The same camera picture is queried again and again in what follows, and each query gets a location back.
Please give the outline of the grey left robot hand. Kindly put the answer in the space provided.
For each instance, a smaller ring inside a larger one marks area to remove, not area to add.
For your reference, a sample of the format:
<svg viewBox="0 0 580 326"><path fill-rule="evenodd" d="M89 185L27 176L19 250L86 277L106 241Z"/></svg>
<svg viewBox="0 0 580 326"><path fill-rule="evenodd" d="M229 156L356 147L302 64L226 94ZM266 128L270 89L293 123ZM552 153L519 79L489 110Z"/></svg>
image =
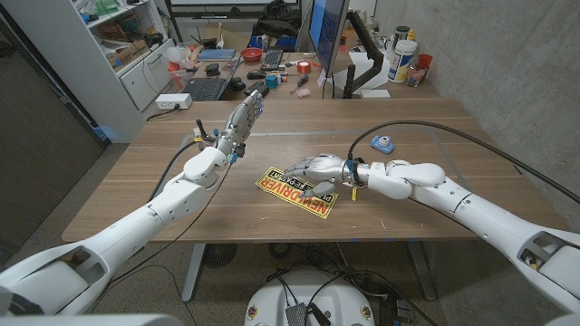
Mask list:
<svg viewBox="0 0 580 326"><path fill-rule="evenodd" d="M229 155L247 140L256 119L263 111L262 101L262 94L253 91L232 111L215 143L217 149Z"/></svg>

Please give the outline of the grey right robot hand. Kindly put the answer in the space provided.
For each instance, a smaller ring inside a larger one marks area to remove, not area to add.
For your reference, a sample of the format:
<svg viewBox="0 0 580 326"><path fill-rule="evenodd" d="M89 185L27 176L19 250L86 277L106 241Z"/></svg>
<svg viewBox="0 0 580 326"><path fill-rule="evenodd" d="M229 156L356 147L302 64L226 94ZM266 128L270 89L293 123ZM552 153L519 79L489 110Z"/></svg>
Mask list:
<svg viewBox="0 0 580 326"><path fill-rule="evenodd" d="M318 184L305 190L300 197L323 197L333 193L335 184L353 185L353 172L346 160L332 154L320 154L303 158L284 170L284 177L305 177Z"/></svg>

